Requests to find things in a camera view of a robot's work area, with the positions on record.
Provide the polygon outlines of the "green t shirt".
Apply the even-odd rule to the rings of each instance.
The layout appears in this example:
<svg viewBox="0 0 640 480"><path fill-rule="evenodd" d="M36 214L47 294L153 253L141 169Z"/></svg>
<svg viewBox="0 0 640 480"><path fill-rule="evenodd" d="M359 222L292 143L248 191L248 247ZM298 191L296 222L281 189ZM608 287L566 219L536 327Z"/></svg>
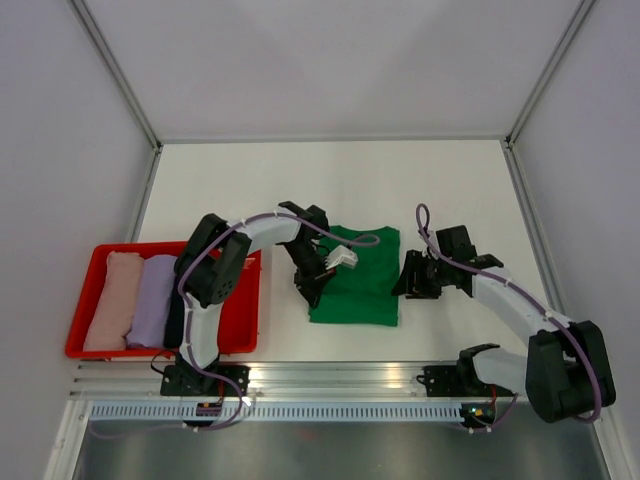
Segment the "green t shirt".
<svg viewBox="0 0 640 480"><path fill-rule="evenodd" d="M400 232L390 226L374 230L352 230L333 225L330 232L348 240L375 235L375 247L355 247L354 268L340 265L336 276L323 289L319 305L309 311L316 324L376 325L394 328L399 324L399 299L392 289L400 275Z"/></svg>

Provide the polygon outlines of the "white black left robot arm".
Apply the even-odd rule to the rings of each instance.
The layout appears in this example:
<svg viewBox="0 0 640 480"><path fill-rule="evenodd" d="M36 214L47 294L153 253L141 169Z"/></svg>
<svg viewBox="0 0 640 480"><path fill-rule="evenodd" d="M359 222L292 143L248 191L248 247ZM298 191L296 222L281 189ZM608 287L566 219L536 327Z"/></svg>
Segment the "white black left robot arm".
<svg viewBox="0 0 640 480"><path fill-rule="evenodd" d="M183 339L175 363L164 369L161 394L233 393L234 387L218 372L218 334L224 302L238 286L245 261L255 252L282 245L296 267L298 293L315 309L336 275L327 266L327 256L317 251L317 241L328 230L323 209L304 209L291 201L234 225L215 214L204 216L174 265L184 305Z"/></svg>

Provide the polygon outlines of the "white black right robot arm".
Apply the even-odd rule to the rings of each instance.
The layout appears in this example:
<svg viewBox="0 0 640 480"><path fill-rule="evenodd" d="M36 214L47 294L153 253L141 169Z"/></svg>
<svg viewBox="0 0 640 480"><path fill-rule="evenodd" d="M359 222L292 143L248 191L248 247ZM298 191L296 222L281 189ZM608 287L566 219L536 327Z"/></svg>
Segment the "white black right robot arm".
<svg viewBox="0 0 640 480"><path fill-rule="evenodd" d="M615 403L604 336L594 322L573 321L543 304L497 257L478 254L465 226L420 231L427 249L407 251L393 295L436 300L454 287L491 310L526 348L523 355L497 343L461 350L455 395L480 396L491 388L500 395L523 395L547 423L592 421Z"/></svg>

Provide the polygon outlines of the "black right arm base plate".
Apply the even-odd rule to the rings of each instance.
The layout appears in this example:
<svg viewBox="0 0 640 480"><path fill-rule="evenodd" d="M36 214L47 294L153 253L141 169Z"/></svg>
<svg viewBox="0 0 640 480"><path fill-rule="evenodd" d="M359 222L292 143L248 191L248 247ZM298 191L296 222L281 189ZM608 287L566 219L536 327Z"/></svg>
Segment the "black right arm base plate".
<svg viewBox="0 0 640 480"><path fill-rule="evenodd" d="M416 377L430 398L451 397L512 397L514 393L500 386L481 381L474 371L458 364L438 364L423 367Z"/></svg>

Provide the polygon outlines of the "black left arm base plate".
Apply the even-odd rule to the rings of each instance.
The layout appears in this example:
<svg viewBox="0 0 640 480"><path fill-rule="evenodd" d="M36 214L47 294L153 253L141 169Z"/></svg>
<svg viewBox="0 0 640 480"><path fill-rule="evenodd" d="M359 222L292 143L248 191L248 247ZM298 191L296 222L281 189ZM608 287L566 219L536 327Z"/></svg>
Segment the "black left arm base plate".
<svg viewBox="0 0 640 480"><path fill-rule="evenodd" d="M239 397L247 393L250 369L246 365L223 364L203 375L190 365L169 365L162 374L160 395L165 397Z"/></svg>

